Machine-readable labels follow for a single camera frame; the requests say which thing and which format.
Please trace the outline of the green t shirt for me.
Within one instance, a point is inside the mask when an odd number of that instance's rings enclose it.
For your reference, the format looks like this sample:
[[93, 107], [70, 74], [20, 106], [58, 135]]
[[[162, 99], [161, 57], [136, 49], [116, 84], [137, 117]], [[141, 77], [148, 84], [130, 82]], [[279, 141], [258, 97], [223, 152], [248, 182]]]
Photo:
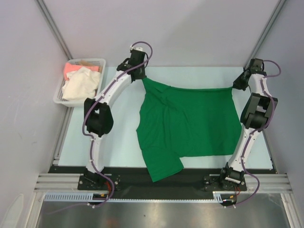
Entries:
[[183, 157], [232, 155], [241, 124], [232, 88], [185, 89], [149, 78], [136, 130], [153, 182], [183, 169]]

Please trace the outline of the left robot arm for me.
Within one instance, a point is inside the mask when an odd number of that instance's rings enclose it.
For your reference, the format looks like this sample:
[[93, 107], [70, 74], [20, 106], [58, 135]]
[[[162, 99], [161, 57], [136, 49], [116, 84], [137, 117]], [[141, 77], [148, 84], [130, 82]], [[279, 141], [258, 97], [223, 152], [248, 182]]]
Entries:
[[114, 119], [111, 112], [116, 99], [132, 82], [146, 78], [145, 65], [149, 57], [141, 47], [131, 49], [131, 56], [116, 69], [115, 76], [106, 88], [94, 98], [84, 102], [83, 135], [91, 140], [89, 162], [84, 171], [84, 178], [95, 190], [101, 189], [106, 181], [99, 173], [104, 165], [98, 164], [100, 147], [105, 136], [110, 133]]

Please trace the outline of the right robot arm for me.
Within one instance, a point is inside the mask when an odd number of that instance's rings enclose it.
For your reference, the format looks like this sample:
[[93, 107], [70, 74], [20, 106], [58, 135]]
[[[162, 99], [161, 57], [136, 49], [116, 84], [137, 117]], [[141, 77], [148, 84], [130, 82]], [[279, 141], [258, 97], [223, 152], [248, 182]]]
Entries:
[[221, 170], [219, 186], [223, 190], [233, 191], [245, 183], [246, 162], [254, 142], [259, 134], [269, 126], [278, 99], [272, 97], [267, 87], [268, 76], [265, 72], [265, 60], [254, 58], [247, 68], [233, 82], [233, 88], [245, 91], [250, 88], [250, 97], [241, 113], [241, 135], [236, 149]]

